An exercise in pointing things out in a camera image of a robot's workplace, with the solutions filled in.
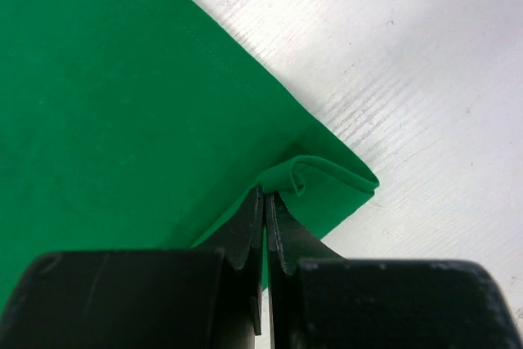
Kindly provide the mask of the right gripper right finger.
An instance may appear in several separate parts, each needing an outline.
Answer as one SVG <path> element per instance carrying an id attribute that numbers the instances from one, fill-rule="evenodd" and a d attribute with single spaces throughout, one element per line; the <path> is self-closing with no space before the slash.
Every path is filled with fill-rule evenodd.
<path id="1" fill-rule="evenodd" d="M 305 262 L 313 269 L 327 261 L 342 261 L 288 210 L 278 193 L 265 199 L 266 250 L 269 275 L 270 341 L 273 348 L 307 348 L 309 327 L 303 276 Z"/>

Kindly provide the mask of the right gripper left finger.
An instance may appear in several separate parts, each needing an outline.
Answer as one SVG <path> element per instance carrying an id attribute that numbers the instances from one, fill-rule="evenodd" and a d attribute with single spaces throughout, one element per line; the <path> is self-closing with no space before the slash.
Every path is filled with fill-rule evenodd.
<path id="1" fill-rule="evenodd" d="M 193 335 L 261 333 L 264 194 L 255 187 L 233 214 L 193 250 Z"/>

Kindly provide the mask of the green t shirt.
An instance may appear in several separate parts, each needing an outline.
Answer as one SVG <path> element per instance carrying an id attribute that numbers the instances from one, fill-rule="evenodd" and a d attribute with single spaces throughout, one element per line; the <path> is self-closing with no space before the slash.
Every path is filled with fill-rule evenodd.
<path id="1" fill-rule="evenodd" d="M 378 179 L 192 0 L 1 0 L 1 298 L 52 251 L 187 248 L 254 186 L 318 237 Z"/>

